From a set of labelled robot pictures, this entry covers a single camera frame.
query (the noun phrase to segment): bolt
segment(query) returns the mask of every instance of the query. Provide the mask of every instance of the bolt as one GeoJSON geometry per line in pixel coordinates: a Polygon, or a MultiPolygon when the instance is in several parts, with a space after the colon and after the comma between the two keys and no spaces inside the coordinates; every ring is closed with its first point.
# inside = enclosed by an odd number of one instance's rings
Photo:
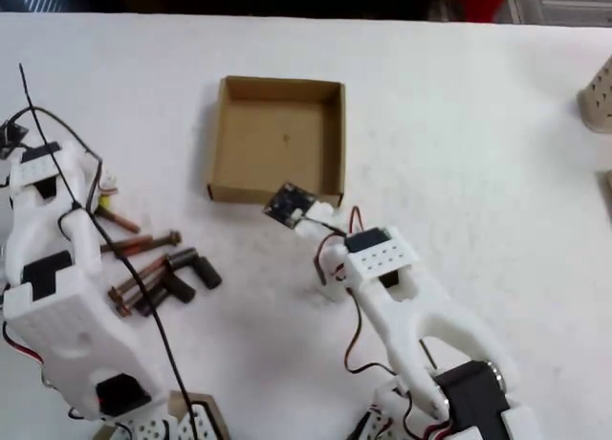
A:
{"type": "MultiPolygon", "coordinates": [[[[136,236],[136,237],[131,237],[129,239],[123,239],[122,241],[117,241],[117,242],[113,243],[113,245],[117,249],[125,250],[128,247],[136,246],[137,244],[142,244],[142,243],[145,243],[145,242],[150,242],[152,240],[153,240],[153,236],[151,236],[151,235],[136,236]]],[[[102,253],[107,253],[107,252],[112,252],[113,249],[111,249],[111,246],[109,246],[108,244],[104,244],[104,245],[100,246],[99,251],[102,252],[102,253]]]]}
{"type": "Polygon", "coordinates": [[[132,256],[138,253],[152,251],[161,246],[178,246],[181,244],[183,237],[178,231],[171,231],[168,236],[161,237],[159,239],[153,239],[148,242],[130,246],[127,249],[121,251],[124,256],[132,256]]]}
{"type": "MultiPolygon", "coordinates": [[[[156,258],[151,264],[145,266],[138,272],[138,276],[140,279],[144,279],[148,275],[155,273],[157,270],[162,268],[165,262],[165,255],[156,258]]],[[[130,290],[137,284],[136,279],[134,277],[130,277],[125,282],[123,282],[119,287],[111,287],[111,290],[108,291],[108,296],[115,301],[117,304],[123,303],[123,294],[130,290]]]]}
{"type": "Polygon", "coordinates": [[[122,227],[124,230],[128,230],[133,233],[141,232],[141,227],[139,227],[134,222],[128,220],[125,217],[121,217],[120,215],[111,212],[109,209],[103,208],[102,206],[98,206],[96,212],[94,212],[98,217],[104,218],[109,222],[113,222],[116,225],[122,227]]]}
{"type": "MultiPolygon", "coordinates": [[[[165,276],[165,269],[161,269],[159,273],[154,275],[151,278],[151,280],[149,280],[148,282],[144,284],[144,290],[147,293],[151,292],[153,289],[155,289],[159,285],[160,282],[162,282],[162,279],[164,278],[164,276],[165,276]]],[[[127,318],[128,316],[131,316],[132,308],[134,307],[136,303],[138,303],[141,300],[141,298],[143,298],[142,292],[137,292],[136,294],[134,294],[132,297],[130,297],[126,301],[122,301],[121,303],[118,303],[117,312],[123,318],[127,318]]]]}

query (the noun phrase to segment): open cardboard box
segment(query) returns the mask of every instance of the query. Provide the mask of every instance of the open cardboard box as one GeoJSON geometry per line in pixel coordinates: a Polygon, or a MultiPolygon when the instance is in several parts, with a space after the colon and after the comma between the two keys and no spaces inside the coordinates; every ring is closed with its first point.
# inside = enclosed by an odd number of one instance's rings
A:
{"type": "Polygon", "coordinates": [[[208,146],[210,199],[266,204],[291,182],[339,206],[344,129],[341,83],[223,78],[208,146]]]}

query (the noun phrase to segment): small black circuit board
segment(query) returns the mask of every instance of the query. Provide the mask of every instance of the small black circuit board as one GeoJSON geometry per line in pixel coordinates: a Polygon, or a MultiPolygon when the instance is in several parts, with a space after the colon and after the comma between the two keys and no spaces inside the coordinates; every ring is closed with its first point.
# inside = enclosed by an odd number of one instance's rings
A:
{"type": "Polygon", "coordinates": [[[380,228],[358,232],[344,239],[344,245],[349,253],[357,253],[369,249],[370,247],[378,246],[379,244],[390,240],[389,235],[380,228]]]}
{"type": "Polygon", "coordinates": [[[9,158],[12,151],[23,141],[28,134],[28,129],[16,122],[9,124],[8,121],[0,126],[0,160],[9,158]]]}
{"type": "Polygon", "coordinates": [[[317,197],[313,193],[293,184],[285,184],[264,207],[264,213],[293,229],[316,200],[317,197]]]}

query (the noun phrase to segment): brown cardboard tray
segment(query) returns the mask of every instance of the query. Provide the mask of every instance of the brown cardboard tray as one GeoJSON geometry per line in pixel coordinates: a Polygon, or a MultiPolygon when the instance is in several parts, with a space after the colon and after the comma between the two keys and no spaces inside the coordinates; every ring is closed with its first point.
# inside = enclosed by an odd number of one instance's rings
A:
{"type": "Polygon", "coordinates": [[[339,206],[344,193],[344,85],[225,77],[208,144],[210,199],[266,204],[291,182],[339,206]]]}

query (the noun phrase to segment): white plastic bracket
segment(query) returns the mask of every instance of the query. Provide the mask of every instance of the white plastic bracket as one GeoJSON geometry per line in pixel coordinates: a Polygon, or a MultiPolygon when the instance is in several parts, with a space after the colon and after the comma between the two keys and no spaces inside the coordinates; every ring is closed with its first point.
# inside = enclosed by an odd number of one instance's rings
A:
{"type": "MultiPolygon", "coordinates": [[[[198,433],[197,440],[218,440],[204,407],[194,404],[192,408],[198,433]]],[[[129,420],[125,425],[130,428],[133,440],[193,440],[189,414],[183,417],[181,423],[168,414],[145,421],[140,420],[139,423],[129,420]]],[[[110,440],[130,440],[130,435],[125,429],[117,428],[110,440]]]]}

